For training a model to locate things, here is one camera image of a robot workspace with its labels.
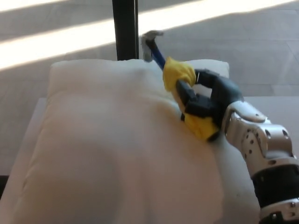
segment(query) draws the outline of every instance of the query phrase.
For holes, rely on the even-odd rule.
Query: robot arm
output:
[[[142,36],[146,61],[155,60],[163,69],[165,60],[155,37]],[[275,125],[247,103],[238,86],[209,70],[195,70],[197,84],[212,89],[210,98],[195,94],[178,80],[177,93],[185,113],[212,117],[227,141],[242,154],[260,205],[259,224],[299,224],[299,161],[292,152],[288,131]]]
[[[299,223],[299,162],[287,130],[245,101],[227,107],[221,130],[246,162],[260,224]]]

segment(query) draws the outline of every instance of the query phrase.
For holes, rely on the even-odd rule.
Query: gray floor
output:
[[[139,7],[141,12],[154,12],[182,3],[188,1],[140,0]],[[35,44],[40,34],[109,20],[113,16],[111,0],[49,0],[8,11],[1,9],[2,4],[0,54],[5,63],[0,61],[0,175],[9,173],[34,106],[46,96],[52,63],[80,58],[116,60],[114,43],[73,52],[62,48],[59,39],[43,46],[48,50],[61,48],[59,54],[36,60],[40,45]],[[102,33],[95,30],[94,35]],[[34,41],[26,42],[32,37]],[[74,39],[78,44],[85,41],[84,35]],[[299,1],[171,28],[158,44],[166,56],[178,60],[229,62],[230,76],[245,96],[299,95]]]

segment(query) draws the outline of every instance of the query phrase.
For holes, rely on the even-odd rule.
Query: white table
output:
[[[299,125],[294,123],[299,114],[299,97],[248,97],[246,100],[267,115],[273,123],[282,124],[287,128],[292,137],[293,150],[296,155],[299,155]],[[12,168],[2,199],[0,200],[1,224],[8,224],[12,216],[14,206],[22,189],[23,179],[26,175],[30,158],[35,148],[45,107],[46,99],[39,99],[25,133],[20,151],[15,160],[15,164]],[[245,209],[246,202],[243,203],[244,206],[241,208],[239,205],[233,207],[238,207],[238,210]],[[225,216],[228,217],[231,212],[236,211],[228,209],[225,211]],[[248,213],[248,215],[256,214],[256,211],[249,210]]]

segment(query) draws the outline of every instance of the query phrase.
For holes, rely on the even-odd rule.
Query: yellow cloth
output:
[[[190,65],[176,61],[168,57],[163,69],[164,87],[167,91],[173,91],[178,80],[187,82],[191,87],[196,82],[194,68]],[[185,124],[202,140],[208,140],[211,136],[219,131],[218,127],[213,123],[211,117],[199,118],[182,111],[185,116]]]
[[[178,80],[183,80],[193,86],[196,82],[194,68],[168,57],[163,69],[163,81],[166,91],[172,91]]]

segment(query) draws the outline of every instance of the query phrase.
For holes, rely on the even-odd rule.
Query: black pole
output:
[[[139,58],[138,0],[112,0],[117,60]]]

